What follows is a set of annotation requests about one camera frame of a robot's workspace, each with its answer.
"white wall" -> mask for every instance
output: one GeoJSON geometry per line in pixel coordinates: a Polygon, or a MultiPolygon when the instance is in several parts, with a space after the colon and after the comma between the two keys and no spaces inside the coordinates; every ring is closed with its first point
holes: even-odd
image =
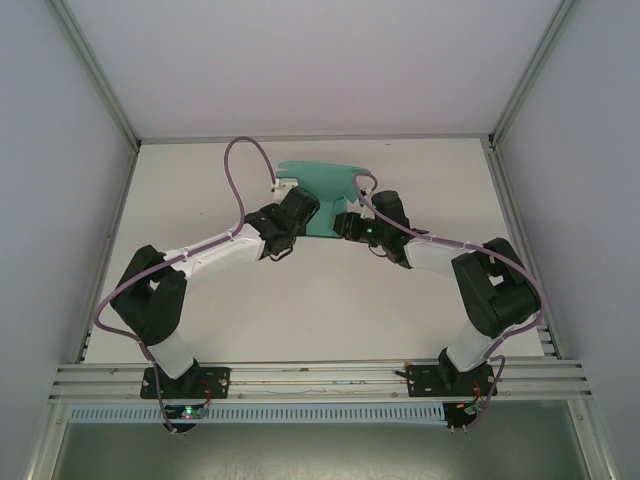
{"type": "Polygon", "coordinates": [[[640,478],[640,3],[583,0],[504,145],[562,340],[640,478]]]}
{"type": "Polygon", "coordinates": [[[143,139],[489,133],[559,0],[68,0],[143,139]]]}
{"type": "Polygon", "coordinates": [[[0,478],[16,480],[78,348],[130,151],[44,1],[0,2],[0,62],[0,478]]]}

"aluminum frame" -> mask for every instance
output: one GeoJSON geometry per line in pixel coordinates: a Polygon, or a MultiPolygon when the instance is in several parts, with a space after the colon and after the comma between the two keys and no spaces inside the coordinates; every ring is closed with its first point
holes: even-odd
{"type": "MultiPolygon", "coordinates": [[[[502,166],[502,159],[489,143],[480,139],[503,215],[516,250],[527,268],[538,275],[531,247],[502,166]]],[[[105,251],[103,270],[115,238],[119,218],[126,202],[124,188],[121,204],[114,213],[113,232],[105,251]]],[[[545,357],[508,358],[499,395],[503,401],[567,401],[580,445],[594,479],[619,478],[601,422],[597,417],[589,385],[577,360],[561,360],[554,334],[553,322],[538,327],[545,357]]],[[[409,397],[404,379],[395,375],[406,360],[362,362],[306,362],[306,363],[235,363],[224,364],[232,369],[229,398],[223,404],[294,405],[309,403],[397,403],[412,405],[441,398],[409,397]]],[[[432,364],[435,360],[414,360],[411,363],[432,364]]],[[[61,365],[49,399],[49,416],[34,450],[29,479],[50,479],[61,452],[62,440],[74,406],[109,404],[123,410],[141,404],[155,403],[139,398],[144,364],[69,364],[61,365]]],[[[447,398],[447,401],[468,400],[447,398]]]]}
{"type": "Polygon", "coordinates": [[[65,0],[47,0],[51,14],[58,22],[60,30],[67,38],[71,50],[78,56],[80,64],[84,68],[89,80],[102,100],[102,103],[113,118],[116,126],[127,139],[131,148],[137,153],[140,149],[140,139],[138,139],[127,115],[122,108],[122,104],[116,97],[107,76],[98,63],[95,54],[91,50],[89,42],[85,39],[82,29],[75,19],[73,12],[65,0]]]}
{"type": "Polygon", "coordinates": [[[507,138],[522,106],[544,69],[549,56],[553,52],[560,37],[562,37],[579,1],[580,0],[560,0],[556,11],[547,25],[547,29],[542,35],[542,38],[540,38],[527,67],[518,80],[505,109],[493,129],[491,143],[494,146],[504,143],[507,138]]]}

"white table surface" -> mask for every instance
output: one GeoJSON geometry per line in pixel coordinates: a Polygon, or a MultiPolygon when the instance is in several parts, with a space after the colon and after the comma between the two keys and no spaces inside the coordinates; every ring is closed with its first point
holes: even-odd
{"type": "MultiPolygon", "coordinates": [[[[507,237],[478,139],[267,142],[276,165],[307,160],[362,166],[400,193],[414,227],[486,242],[507,237]]],[[[104,297],[134,252],[179,248],[237,222],[226,183],[226,144],[145,145],[109,264],[104,297]]],[[[238,144],[231,170],[248,212],[270,203],[259,153],[238,144]]],[[[107,307],[105,323],[127,328],[107,307]]],[[[206,278],[190,290],[180,333],[200,362],[435,358],[466,321],[455,280],[406,270],[366,245],[299,238],[285,260],[206,278]]],[[[506,342],[507,356],[543,355],[536,330],[506,342]]],[[[87,363],[138,363],[129,339],[94,329],[87,363]]]]}

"red wire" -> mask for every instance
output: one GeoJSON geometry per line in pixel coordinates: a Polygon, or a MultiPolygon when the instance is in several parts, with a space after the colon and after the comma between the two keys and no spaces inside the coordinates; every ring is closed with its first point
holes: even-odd
{"type": "Polygon", "coordinates": [[[204,385],[205,387],[207,387],[207,401],[204,402],[204,405],[208,405],[209,403],[211,403],[211,387],[206,380],[200,380],[199,383],[200,385],[204,385]]]}
{"type": "Polygon", "coordinates": [[[480,384],[477,382],[477,380],[473,381],[473,393],[476,394],[476,400],[475,400],[476,402],[482,398],[480,384]]]}

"white ceiling panel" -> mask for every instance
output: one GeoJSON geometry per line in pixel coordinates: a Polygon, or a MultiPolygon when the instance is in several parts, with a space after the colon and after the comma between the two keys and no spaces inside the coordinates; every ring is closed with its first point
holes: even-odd
{"type": "Polygon", "coordinates": [[[68,0],[139,137],[487,133],[558,0],[68,0]]]}

